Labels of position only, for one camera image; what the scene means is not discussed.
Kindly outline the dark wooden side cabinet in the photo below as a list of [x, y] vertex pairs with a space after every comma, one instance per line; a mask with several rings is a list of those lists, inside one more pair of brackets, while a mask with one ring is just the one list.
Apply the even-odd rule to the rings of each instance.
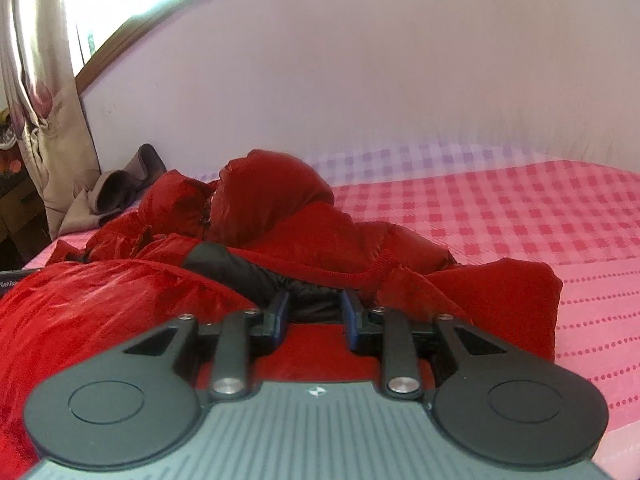
[[51, 243], [34, 182], [17, 160], [1, 173], [1, 270], [21, 269]]

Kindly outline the beige floral curtain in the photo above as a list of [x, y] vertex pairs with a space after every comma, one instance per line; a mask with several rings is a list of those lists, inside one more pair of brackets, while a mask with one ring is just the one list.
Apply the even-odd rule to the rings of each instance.
[[99, 173], [76, 86], [65, 0], [1, 0], [1, 77], [17, 146], [55, 238], [76, 179]]

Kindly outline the brown cloth on bed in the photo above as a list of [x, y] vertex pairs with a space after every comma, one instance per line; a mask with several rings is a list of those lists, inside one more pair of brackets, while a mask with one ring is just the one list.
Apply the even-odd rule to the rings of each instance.
[[74, 201], [63, 220], [64, 232], [97, 229], [122, 214], [166, 172], [151, 144], [142, 144], [128, 164], [98, 174], [89, 170], [74, 183]]

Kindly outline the red puffer jacket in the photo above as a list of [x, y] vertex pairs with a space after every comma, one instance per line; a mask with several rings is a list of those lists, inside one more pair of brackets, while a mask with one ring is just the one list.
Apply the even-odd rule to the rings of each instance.
[[293, 299], [292, 340], [260, 370], [273, 378], [370, 377], [337, 342], [326, 302], [353, 289], [366, 307], [427, 322], [450, 314], [552, 360], [561, 281], [543, 263], [464, 266], [404, 226], [357, 221], [308, 165], [255, 150], [204, 183], [169, 171], [139, 207], [84, 248], [58, 242], [46, 266], [1, 301], [1, 474], [36, 456], [22, 422], [30, 390], [64, 368], [190, 312], [217, 322], [280, 290]]

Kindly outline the pink checked bed sheet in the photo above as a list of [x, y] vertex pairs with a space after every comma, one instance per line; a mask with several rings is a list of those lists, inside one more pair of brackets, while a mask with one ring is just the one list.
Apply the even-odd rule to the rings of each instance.
[[610, 409], [599, 462], [639, 474], [639, 178], [510, 148], [392, 148], [305, 164], [265, 151], [171, 171], [85, 244], [60, 240], [2, 304], [1, 473], [35, 460], [22, 426], [40, 380], [186, 308], [245, 306], [183, 270], [213, 240], [292, 284], [438, 312], [555, 360]]

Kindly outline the floral bundle on cabinet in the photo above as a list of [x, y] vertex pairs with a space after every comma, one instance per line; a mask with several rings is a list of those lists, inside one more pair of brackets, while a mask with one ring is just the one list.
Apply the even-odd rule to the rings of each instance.
[[2, 176], [13, 176], [23, 169], [24, 162], [7, 108], [1, 112], [0, 127], [0, 172]]

